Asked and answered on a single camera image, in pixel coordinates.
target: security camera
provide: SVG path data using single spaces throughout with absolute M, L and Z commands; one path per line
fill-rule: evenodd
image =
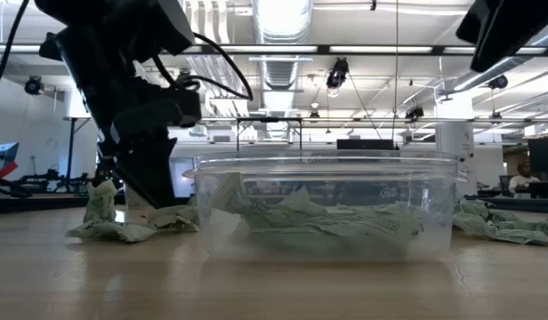
M 25 83 L 25 92 L 30 95 L 40 95 L 44 92 L 44 84 L 40 76 L 30 76 Z

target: red object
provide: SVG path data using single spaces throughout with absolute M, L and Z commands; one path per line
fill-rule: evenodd
M 13 170 L 17 169 L 19 166 L 12 162 L 8 165 L 6 165 L 3 169 L 0 170 L 0 178 L 4 178 L 7 174 L 13 172 Z

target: ceiling duct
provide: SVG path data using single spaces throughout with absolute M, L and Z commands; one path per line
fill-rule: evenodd
M 544 36 L 540 40 L 534 42 L 534 46 L 548 46 L 548 35 Z M 490 80 L 534 59 L 533 57 L 510 57 L 501 60 L 496 63 L 488 71 L 478 74 L 475 72 L 469 72 L 463 76 L 458 77 L 454 81 L 454 89 L 446 90 L 446 93 L 464 92 L 477 87 L 478 85 L 485 84 Z
M 304 44 L 310 30 L 312 0 L 253 0 L 254 28 L 258 44 Z M 289 113 L 297 87 L 299 61 L 261 62 L 264 108 L 271 112 Z M 279 125 L 267 125 L 267 130 L 279 130 Z M 282 138 L 283 132 L 269 133 Z

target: black cable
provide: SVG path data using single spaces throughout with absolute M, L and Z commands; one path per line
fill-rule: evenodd
M 224 91 L 226 91 L 226 92 L 228 92 L 228 93 L 230 93 L 230 94 L 232 94 L 236 97 L 239 97 L 240 99 L 252 101 L 254 99 L 253 90 L 250 87 L 250 84 L 248 83 L 248 81 L 246 81 L 245 76 L 242 74 L 242 72 L 237 67 L 235 62 L 230 58 L 230 56 L 218 44 L 216 44 L 213 40 L 207 38 L 206 36 L 202 36 L 198 33 L 194 33 L 194 35 L 195 35 L 196 38 L 199 38 L 199 39 L 205 41 L 206 43 L 208 43 L 218 53 L 221 54 L 221 56 L 227 61 L 227 63 L 230 65 L 230 67 L 235 71 L 235 73 L 237 74 L 238 78 L 240 79 L 240 81 L 244 85 L 244 87 L 246 89 L 246 92 L 248 94 L 245 95 L 243 93 L 236 92 L 236 91 L 232 90 L 231 88 L 229 88 L 228 86 L 226 86 L 224 84 L 221 84 L 221 83 L 218 83 L 218 82 L 214 81 L 213 79 L 209 79 L 209 78 L 204 77 L 204 76 L 179 76 L 177 79 L 173 79 L 173 77 L 165 69 L 165 66 L 164 66 L 163 62 L 161 61 L 161 59 L 159 59 L 158 56 L 154 56 L 152 59 L 153 59 L 154 63 L 156 64 L 157 70 L 159 70 L 159 73 L 161 73 L 163 78 L 171 85 L 172 88 L 178 88 L 178 87 L 186 88 L 186 87 L 196 86 L 197 87 L 196 89 L 191 89 L 191 90 L 197 90 L 198 87 L 200 86 L 200 84 L 195 80 L 199 80 L 199 81 L 204 81 L 204 82 L 207 82 L 209 84 L 215 85 L 215 86 L 223 89 Z
M 23 13 L 25 13 L 25 9 L 27 9 L 28 1 L 29 0 L 23 0 L 19 10 L 17 11 L 17 15 L 15 16 L 13 25 L 11 26 L 11 31 L 9 32 L 9 37 L 7 38 L 7 44 L 5 45 L 4 56 L 0 61 L 0 82 L 1 78 L 4 76 L 5 67 L 7 66 L 7 61 L 9 60 L 9 53 L 11 53 L 11 48 L 13 46 L 13 40 L 15 39 L 15 34 L 17 33 L 17 28 L 19 27 Z
M 33 193 L 29 189 L 5 179 L 0 178 L 0 186 L 9 187 L 9 190 L 4 190 L 0 188 L 0 193 L 7 196 L 18 197 L 18 198 L 26 198 L 26 197 L 33 196 Z
M 238 68 L 237 64 L 235 64 L 235 61 L 233 61 L 230 56 L 213 40 L 209 39 L 208 37 L 206 36 L 203 36 L 203 35 L 200 35 L 198 33 L 193 33 L 193 35 L 195 36 L 195 38 L 199 38 L 203 41 L 205 41 L 206 43 L 208 43 L 211 47 L 213 47 L 217 52 L 219 52 L 221 54 L 221 56 L 227 61 L 227 63 L 229 64 L 229 66 L 235 71 L 235 73 L 237 74 L 238 78 L 240 79 L 240 81 L 242 82 L 242 85 L 244 85 L 245 89 L 246 89 L 246 93 L 248 94 L 247 96 L 242 96 L 242 94 L 240 93 L 237 93 L 236 95 L 242 99 L 246 99 L 246 100 L 254 100 L 254 96 L 253 96 L 253 90 L 252 88 L 250 87 L 250 84 L 248 84 L 248 81 L 246 81 L 246 78 L 245 78 L 245 75 L 242 74 L 242 71 L 240 71 L 240 69 Z
M 21 18 L 23 17 L 23 14 L 25 13 L 25 9 L 27 9 L 28 2 L 29 0 L 23 0 L 23 2 L 20 4 L 19 10 L 17 11 L 17 15 L 15 16 L 15 20 L 13 21 L 13 24 L 11 26 L 11 31 L 9 32 L 7 43 L 5 44 L 4 55 L 0 61 L 0 83 L 1 83 L 1 79 L 4 76 L 5 67 L 7 67 L 7 61 L 9 60 L 9 54 L 11 53 L 11 49 L 13 47 L 13 40 L 15 39 L 15 34 L 17 33 L 17 29 L 19 28 L 19 24 L 21 22 Z M 32 196 L 31 191 L 29 191 L 27 188 L 24 188 L 20 185 L 17 185 L 15 183 L 12 183 L 2 178 L 0 178 L 0 186 L 9 188 L 9 190 L 4 190 L 0 188 L 0 193 L 4 195 L 20 197 L 20 198 Z
M 365 103 L 363 102 L 363 99 L 361 98 L 361 95 L 359 94 L 359 90 L 357 90 L 357 86 L 355 85 L 355 81 L 353 81 L 353 76 L 351 73 L 349 74 L 349 79 L 351 79 L 351 84 L 353 84 L 353 89 L 355 89 L 355 93 L 357 94 L 357 98 L 359 98 L 359 102 L 361 102 L 361 106 L 363 107 L 363 110 L 365 110 L 365 113 L 367 114 L 367 117 L 369 118 L 369 121 L 371 122 L 371 125 L 373 126 L 373 129 L 375 132 L 377 132 L 377 136 L 379 136 L 379 140 L 382 140 L 383 137 L 381 137 L 381 133 L 379 133 L 379 130 L 377 129 L 375 123 L 373 122 L 373 118 L 371 115 L 369 115 L 369 111 L 367 111 L 367 107 L 365 107 Z

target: computer monitor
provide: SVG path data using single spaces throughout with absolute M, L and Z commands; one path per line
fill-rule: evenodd
M 394 150 L 392 140 L 337 140 L 338 150 Z
M 9 164 L 15 162 L 17 156 L 17 150 L 19 149 L 19 142 L 5 143 L 0 145 L 0 171 L 3 170 Z

